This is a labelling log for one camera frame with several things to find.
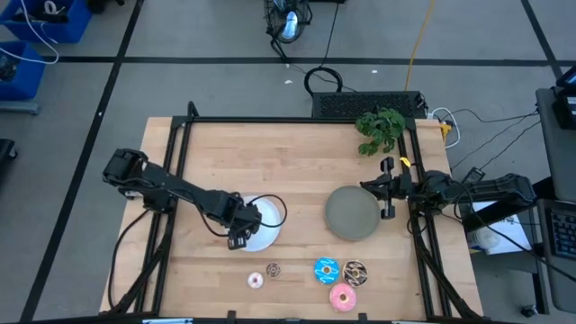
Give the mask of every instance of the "gray floor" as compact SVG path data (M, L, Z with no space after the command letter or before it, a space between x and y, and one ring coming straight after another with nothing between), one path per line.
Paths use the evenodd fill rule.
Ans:
M576 58L576 34L571 32L576 4L530 3L554 55ZM104 15L93 18L82 42L60 44L58 50L68 57L115 56L134 4L111 4ZM329 55L406 59L427 7L424 0L348 0L340 6ZM314 21L300 40L286 47L289 56L324 55L335 5L312 4L312 10ZM127 56L273 58L265 28L260 0L146 0ZM0 40L13 39L9 31L0 30ZM36 48L50 55L42 46ZM546 56L519 0L438 0L418 58ZM407 72L406 66L393 65L329 67L360 91L400 90ZM0 188L0 322L20 318L111 68L104 63L47 67L35 98L41 114L0 114L0 138L16 140L20 150ZM185 113L189 100L202 115L309 116L311 99L302 80L301 72L282 64L123 64L35 319L97 313L124 205L100 173L114 149L140 145L148 117ZM314 89L334 88L318 79L312 82ZM421 91L430 107L468 108L492 119L531 113L535 90L553 83L549 67L415 66L410 88ZM454 177L481 166L537 118L530 117L480 150L454 170ZM511 124L481 124L465 112L456 119L462 140L448 150L452 164ZM516 172L532 181L548 176L539 127L485 171L488 177ZM525 274L485 262L475 264L475 272L484 311L496 320L576 322L575 316L558 310L532 319L519 316L518 307L534 302Z

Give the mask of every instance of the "gray plate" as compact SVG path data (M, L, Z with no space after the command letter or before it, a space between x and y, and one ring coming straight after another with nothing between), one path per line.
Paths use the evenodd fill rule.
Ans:
M326 202L328 227L342 239L369 237L380 223L380 206L366 190L347 185L338 188Z

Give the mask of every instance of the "potted plant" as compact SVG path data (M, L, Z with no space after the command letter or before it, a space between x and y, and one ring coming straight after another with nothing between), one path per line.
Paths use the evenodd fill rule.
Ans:
M378 108L376 112L367 112L356 120L356 129L372 140L360 144L358 152L362 155L374 155L383 144L383 152L394 149L396 139L402 135L406 121L401 114L393 109Z

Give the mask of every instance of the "blue container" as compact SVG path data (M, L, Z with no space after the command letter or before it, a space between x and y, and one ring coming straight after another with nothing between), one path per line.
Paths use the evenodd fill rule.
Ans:
M25 41L0 42L0 47L26 59L42 60L40 55ZM38 92L44 73L44 64L21 60L16 75L9 82L0 81L0 100L31 99Z
M57 42L75 43L79 42L84 34L84 30L92 18L92 13L86 7L86 0L52 0L57 6L64 5L67 8L67 23L44 23L31 22L34 30L42 38L50 42L49 37ZM35 9L43 10L44 1L24 0L28 14L32 14ZM10 0L2 14L0 14L0 24L3 24L21 41L38 42L38 37L32 32L26 22L13 22L12 17L22 11L20 0Z

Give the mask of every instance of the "wooden table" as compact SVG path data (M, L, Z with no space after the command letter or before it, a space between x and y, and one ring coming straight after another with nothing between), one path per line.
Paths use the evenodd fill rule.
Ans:
M142 141L141 150L160 165L170 122L170 118L150 118ZM437 122L417 121L417 125L425 169L449 173ZM360 157L356 148L364 140L351 124L193 124L184 179L206 189L243 195L278 194L288 205L288 220L277 241L266 250L229 251L225 239L214 237L204 227L197 210L180 202L160 315L222 318L228 310L235 310L239 318L353 320L357 313L365 312L370 320L424 320L405 202L395 201L396 218L382 221L371 237L359 242L336 237L324 222L324 203L330 193L380 174L384 154ZM178 151L176 148L173 166ZM398 174L398 150L391 155ZM141 200L128 201L122 228L141 212ZM148 216L136 225L121 244L113 284L116 302L140 272L150 220ZM435 220L445 274L471 308L482 314L462 226L445 217ZM358 304L352 312L333 311L328 301L330 286L319 284L314 277L313 266L319 257L334 257L341 265L350 259L366 264L369 279L357 289ZM248 288L248 274L264 273L271 262L281 266L282 275L277 280L265 279L259 290ZM441 314L436 280L428 274L435 314ZM155 280L152 275L149 284L154 285ZM102 310L107 309L104 298Z

